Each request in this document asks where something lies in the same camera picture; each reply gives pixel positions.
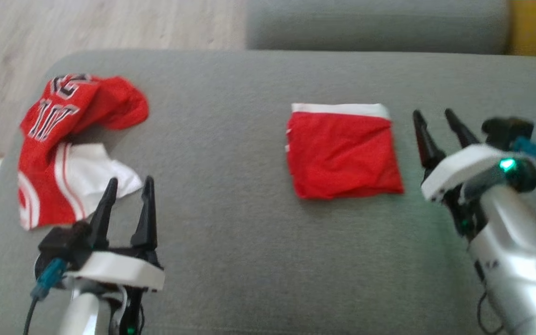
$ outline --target white fabric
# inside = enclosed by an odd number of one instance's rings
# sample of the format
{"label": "white fabric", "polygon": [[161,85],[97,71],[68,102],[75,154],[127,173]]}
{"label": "white fabric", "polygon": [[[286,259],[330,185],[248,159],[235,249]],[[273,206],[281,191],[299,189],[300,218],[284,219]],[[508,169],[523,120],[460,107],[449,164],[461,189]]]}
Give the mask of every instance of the white fabric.
{"label": "white fabric", "polygon": [[18,187],[24,195],[24,206],[20,206],[20,225],[25,230],[30,230],[39,224],[39,196],[30,180],[22,172],[18,172]]}
{"label": "white fabric", "polygon": [[321,105],[321,104],[292,104],[293,113],[329,113],[346,114],[359,116],[375,116],[389,120],[390,114],[383,104],[341,104],[341,105]]}
{"label": "white fabric", "polygon": [[142,180],[136,172],[123,163],[110,159],[102,143],[77,146],[61,144],[61,147],[65,147],[64,151],[67,153],[63,165],[65,178],[58,180],[56,168],[55,179],[74,208],[76,220],[85,219],[95,211],[109,180],[113,177],[119,181],[117,198],[142,188]]}

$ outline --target gray couch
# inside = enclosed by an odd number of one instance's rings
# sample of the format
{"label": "gray couch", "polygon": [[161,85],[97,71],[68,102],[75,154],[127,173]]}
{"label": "gray couch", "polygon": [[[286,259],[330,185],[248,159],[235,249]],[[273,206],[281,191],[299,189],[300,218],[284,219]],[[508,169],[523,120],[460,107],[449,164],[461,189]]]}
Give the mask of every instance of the gray couch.
{"label": "gray couch", "polygon": [[251,0],[249,49],[502,54],[508,0]]}
{"label": "gray couch", "polygon": [[[482,287],[447,211],[421,196],[411,112],[421,108],[448,152],[459,145],[446,107],[479,135],[494,115],[536,122],[536,59],[115,50],[66,57],[42,85],[69,72],[125,76],[149,99],[141,125],[77,139],[104,142],[111,157],[156,179],[167,278],[143,300],[145,334],[480,334]],[[298,199],[284,151],[292,102],[385,104],[406,193]],[[19,225],[21,142],[0,169],[0,334],[22,329],[47,233]],[[536,191],[527,198],[536,208]],[[137,195],[117,201],[111,244],[128,243],[140,206]],[[39,303],[32,334],[55,333],[68,299],[54,291]]]}

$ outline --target folded red cloth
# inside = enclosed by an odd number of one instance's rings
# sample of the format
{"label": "folded red cloth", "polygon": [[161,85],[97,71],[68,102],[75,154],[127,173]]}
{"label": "folded red cloth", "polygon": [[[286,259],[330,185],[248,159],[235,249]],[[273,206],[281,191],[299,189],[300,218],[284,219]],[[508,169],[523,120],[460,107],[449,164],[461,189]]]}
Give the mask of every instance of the folded red cloth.
{"label": "folded red cloth", "polygon": [[304,199],[404,193],[381,104],[293,104],[287,160]]}
{"label": "folded red cloth", "polygon": [[98,123],[109,129],[137,125],[148,116],[144,95],[121,77],[68,74],[51,79],[20,128],[20,221],[24,229],[73,223],[94,211],[112,177],[117,196],[141,187],[137,174],[108,157],[102,144],[72,146],[68,135]]}

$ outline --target red fabric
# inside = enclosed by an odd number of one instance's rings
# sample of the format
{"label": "red fabric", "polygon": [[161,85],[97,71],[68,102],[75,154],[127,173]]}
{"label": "red fabric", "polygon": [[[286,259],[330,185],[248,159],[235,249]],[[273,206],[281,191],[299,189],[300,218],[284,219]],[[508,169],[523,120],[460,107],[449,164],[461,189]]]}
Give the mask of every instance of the red fabric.
{"label": "red fabric", "polygon": [[24,134],[18,163],[21,213],[34,215],[36,207],[29,203],[39,203],[39,226],[75,222],[74,210],[59,186],[70,148],[60,142],[94,123],[124,129],[141,123],[147,115],[146,98],[124,78],[68,74],[49,81],[20,124]]}
{"label": "red fabric", "polygon": [[288,129],[287,160],[300,198],[404,193],[388,119],[295,112]]}

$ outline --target blue cable connector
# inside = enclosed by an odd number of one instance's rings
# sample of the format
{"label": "blue cable connector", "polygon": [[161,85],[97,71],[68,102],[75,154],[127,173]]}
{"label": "blue cable connector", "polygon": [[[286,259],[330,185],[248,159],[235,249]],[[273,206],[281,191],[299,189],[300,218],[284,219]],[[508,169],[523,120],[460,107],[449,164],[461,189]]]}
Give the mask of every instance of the blue cable connector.
{"label": "blue cable connector", "polygon": [[531,142],[528,138],[519,136],[512,145],[512,151],[523,152],[536,159],[536,143]]}
{"label": "blue cable connector", "polygon": [[53,259],[36,280],[36,286],[30,291],[30,296],[38,301],[43,301],[49,295],[49,290],[61,280],[66,269],[66,261],[61,258]]}

